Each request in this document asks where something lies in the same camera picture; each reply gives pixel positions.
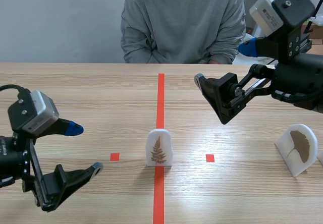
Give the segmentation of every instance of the screw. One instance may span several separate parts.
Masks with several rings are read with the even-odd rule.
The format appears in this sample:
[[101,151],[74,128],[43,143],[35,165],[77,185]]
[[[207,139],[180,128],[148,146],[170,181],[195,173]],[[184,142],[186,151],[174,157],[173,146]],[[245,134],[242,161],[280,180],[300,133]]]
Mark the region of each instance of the screw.
[[235,90],[234,90],[234,95],[235,96],[239,96],[242,94],[242,89],[240,87],[237,87]]
[[292,3],[290,1],[286,1],[284,4],[283,4],[283,7],[284,8],[288,8],[289,6],[291,6]]

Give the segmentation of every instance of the red tape line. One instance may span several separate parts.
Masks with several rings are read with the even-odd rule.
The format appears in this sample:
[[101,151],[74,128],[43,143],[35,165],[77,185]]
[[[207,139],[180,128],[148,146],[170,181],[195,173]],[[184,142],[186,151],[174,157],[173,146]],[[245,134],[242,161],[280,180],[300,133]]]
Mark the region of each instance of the red tape line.
[[[165,74],[158,75],[158,95],[157,95],[157,122],[156,128],[165,127]],[[153,224],[165,223],[164,210],[164,167],[155,167],[155,183],[153,192]]]

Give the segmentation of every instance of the gray hoodie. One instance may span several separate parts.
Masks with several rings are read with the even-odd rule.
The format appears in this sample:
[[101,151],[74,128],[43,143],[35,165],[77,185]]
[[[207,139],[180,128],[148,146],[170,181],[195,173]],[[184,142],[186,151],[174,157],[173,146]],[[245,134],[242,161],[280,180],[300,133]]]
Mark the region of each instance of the gray hoodie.
[[244,0],[126,0],[127,63],[232,64],[245,35]]

